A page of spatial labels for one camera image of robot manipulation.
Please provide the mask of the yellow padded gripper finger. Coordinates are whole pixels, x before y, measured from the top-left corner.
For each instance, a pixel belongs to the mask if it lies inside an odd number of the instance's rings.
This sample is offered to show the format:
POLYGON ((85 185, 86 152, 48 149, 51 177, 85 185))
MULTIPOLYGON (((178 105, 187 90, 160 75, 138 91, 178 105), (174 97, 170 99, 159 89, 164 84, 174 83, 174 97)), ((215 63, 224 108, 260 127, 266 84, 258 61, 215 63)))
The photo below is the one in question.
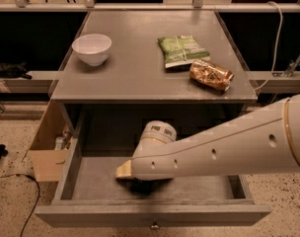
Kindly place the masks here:
POLYGON ((116 168, 115 177, 118 180, 132 180, 132 167, 131 161, 127 160, 122 165, 116 168))

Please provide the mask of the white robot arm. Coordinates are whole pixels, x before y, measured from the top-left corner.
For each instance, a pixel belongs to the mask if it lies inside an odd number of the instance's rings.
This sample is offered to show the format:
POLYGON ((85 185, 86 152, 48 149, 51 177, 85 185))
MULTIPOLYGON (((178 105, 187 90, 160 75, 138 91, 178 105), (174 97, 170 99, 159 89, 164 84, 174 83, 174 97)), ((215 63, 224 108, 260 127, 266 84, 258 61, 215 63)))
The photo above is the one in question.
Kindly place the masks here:
POLYGON ((300 94, 185 139, 162 121, 145 126, 118 179, 300 172, 300 94))

